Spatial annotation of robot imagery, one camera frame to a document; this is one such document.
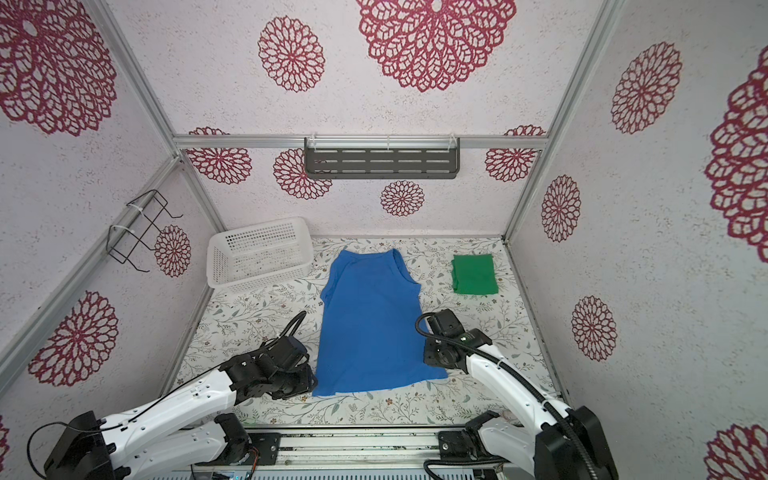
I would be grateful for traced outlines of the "green tank top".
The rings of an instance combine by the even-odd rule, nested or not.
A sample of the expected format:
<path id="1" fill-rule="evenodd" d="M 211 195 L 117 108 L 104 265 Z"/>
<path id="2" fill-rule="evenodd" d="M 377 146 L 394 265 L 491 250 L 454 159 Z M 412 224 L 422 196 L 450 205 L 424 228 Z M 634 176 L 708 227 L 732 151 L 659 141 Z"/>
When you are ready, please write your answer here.
<path id="1" fill-rule="evenodd" d="M 495 295 L 498 283 L 493 256 L 455 255 L 452 259 L 453 291 L 461 295 Z"/>

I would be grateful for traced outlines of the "blue tank top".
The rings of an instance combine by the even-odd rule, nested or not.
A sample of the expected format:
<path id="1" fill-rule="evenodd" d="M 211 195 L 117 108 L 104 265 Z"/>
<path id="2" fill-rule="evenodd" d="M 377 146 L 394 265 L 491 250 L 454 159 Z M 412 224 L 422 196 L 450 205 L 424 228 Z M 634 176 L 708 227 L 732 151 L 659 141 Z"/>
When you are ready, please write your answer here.
<path id="1" fill-rule="evenodd" d="M 421 285 L 396 249 L 343 250 L 321 293 L 324 304 L 315 375 L 316 397 L 391 390 L 448 377 L 424 362 Z"/>

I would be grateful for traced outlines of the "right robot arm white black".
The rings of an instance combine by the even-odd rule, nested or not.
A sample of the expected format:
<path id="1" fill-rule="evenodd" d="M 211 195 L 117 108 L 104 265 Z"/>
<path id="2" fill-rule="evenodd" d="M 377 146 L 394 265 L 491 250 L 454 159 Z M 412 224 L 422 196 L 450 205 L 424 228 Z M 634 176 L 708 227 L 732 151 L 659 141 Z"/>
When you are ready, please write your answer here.
<path id="1" fill-rule="evenodd" d="M 450 309 L 422 314 L 415 322 L 425 337 L 429 366 L 460 370 L 495 394 L 516 421 L 487 411 L 457 431 L 438 435 L 440 456 L 424 462 L 432 479 L 435 467 L 512 465 L 531 479 L 616 479 L 619 476 L 597 415 L 573 408 L 545 393 L 478 329 L 467 330 Z"/>

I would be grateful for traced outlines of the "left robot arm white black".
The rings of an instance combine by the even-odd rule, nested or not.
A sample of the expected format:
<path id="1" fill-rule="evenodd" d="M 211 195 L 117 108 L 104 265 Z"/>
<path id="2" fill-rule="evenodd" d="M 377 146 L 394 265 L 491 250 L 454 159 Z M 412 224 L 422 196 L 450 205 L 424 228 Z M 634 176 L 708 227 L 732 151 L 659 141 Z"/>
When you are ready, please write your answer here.
<path id="1" fill-rule="evenodd" d="M 233 407 L 264 395 L 273 400 L 301 396 L 316 385 L 306 347 L 293 336 L 281 336 L 153 402 L 103 418 L 92 411 L 75 417 L 40 474 L 46 479 L 149 479 L 194 464 L 236 464 L 255 449 Z"/>

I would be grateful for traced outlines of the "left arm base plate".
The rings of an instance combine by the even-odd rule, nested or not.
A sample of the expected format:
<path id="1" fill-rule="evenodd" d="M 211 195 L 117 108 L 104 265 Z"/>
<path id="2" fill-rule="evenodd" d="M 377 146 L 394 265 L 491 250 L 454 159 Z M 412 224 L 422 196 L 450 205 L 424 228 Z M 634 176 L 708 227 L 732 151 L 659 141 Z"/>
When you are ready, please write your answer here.
<path id="1" fill-rule="evenodd" d="M 225 451 L 216 459 L 197 463 L 197 466 L 234 467 L 274 466 L 281 445 L 282 435 L 279 433 L 256 432 L 249 434 L 249 440 L 241 446 L 227 446 Z"/>

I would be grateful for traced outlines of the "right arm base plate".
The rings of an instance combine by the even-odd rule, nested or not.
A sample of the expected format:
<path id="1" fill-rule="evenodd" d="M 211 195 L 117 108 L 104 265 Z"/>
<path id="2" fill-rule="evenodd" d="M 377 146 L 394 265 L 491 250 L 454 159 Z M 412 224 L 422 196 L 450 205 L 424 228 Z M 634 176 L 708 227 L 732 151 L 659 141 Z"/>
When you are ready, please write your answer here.
<path id="1" fill-rule="evenodd" d="M 469 430 L 443 430 L 437 435 L 440 459 L 457 462 L 497 460 L 487 451 L 479 435 Z"/>

